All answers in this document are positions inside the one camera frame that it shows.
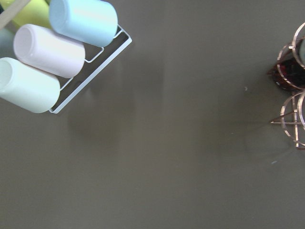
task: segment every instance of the mug rack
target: mug rack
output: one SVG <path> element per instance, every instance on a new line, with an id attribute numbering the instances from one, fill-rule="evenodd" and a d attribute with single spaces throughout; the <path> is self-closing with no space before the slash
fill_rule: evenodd
<path id="1" fill-rule="evenodd" d="M 0 30 L 3 29 L 30 0 L 15 0 L 0 14 Z M 106 47 L 85 45 L 85 64 L 79 74 L 71 79 L 58 77 L 61 93 L 57 103 L 49 110 L 52 114 L 61 111 L 94 77 L 96 77 L 115 57 L 117 57 L 130 43 L 130 35 L 118 25 L 113 41 Z"/>
<path id="2" fill-rule="evenodd" d="M 295 143 L 295 147 L 302 150 L 305 150 L 305 119 L 303 116 L 305 65 L 300 58 L 298 48 L 305 39 L 305 35 L 300 33 L 304 28 L 305 23 L 296 30 L 292 42 L 280 50 L 275 67 L 269 71 L 275 83 L 291 93 L 291 96 L 283 103 L 280 115 L 270 120 L 270 123 L 280 124 L 286 135 Z M 283 63 L 286 61 L 290 62 L 285 66 Z M 291 74 L 292 77 L 289 78 L 287 71 L 295 71 L 295 73 Z M 303 77 L 302 83 L 300 83 L 300 76 Z"/>

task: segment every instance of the mug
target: mug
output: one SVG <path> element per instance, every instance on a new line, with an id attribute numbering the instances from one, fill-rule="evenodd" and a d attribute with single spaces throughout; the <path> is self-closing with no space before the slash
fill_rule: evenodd
<path id="1" fill-rule="evenodd" d="M 64 78 L 76 76 L 85 62 L 82 42 L 38 25 L 26 24 L 16 32 L 14 51 L 21 62 Z"/>
<path id="2" fill-rule="evenodd" d="M 114 7 L 100 0 L 52 0 L 50 23 L 62 35 L 104 47 L 116 34 L 118 17 Z"/>
<path id="3" fill-rule="evenodd" d="M 0 59 L 0 97 L 34 113 L 51 109 L 60 95 L 56 76 L 13 58 Z"/>

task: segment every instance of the tabletop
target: tabletop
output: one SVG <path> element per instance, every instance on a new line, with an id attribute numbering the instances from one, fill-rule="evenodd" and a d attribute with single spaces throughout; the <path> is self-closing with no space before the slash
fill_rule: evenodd
<path id="1" fill-rule="evenodd" d="M 110 3 L 133 42 L 60 113 L 0 100 L 0 228 L 304 228 L 266 73 L 305 2 Z"/>

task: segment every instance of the yellow mug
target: yellow mug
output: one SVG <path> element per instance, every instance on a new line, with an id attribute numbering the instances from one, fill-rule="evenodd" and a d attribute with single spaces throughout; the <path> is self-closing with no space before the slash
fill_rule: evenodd
<path id="1" fill-rule="evenodd" d="M 0 0 L 6 10 L 15 0 Z M 17 15 L 13 22 L 17 29 L 25 24 L 40 25 L 51 28 L 49 22 L 49 6 L 45 0 L 31 0 Z"/>

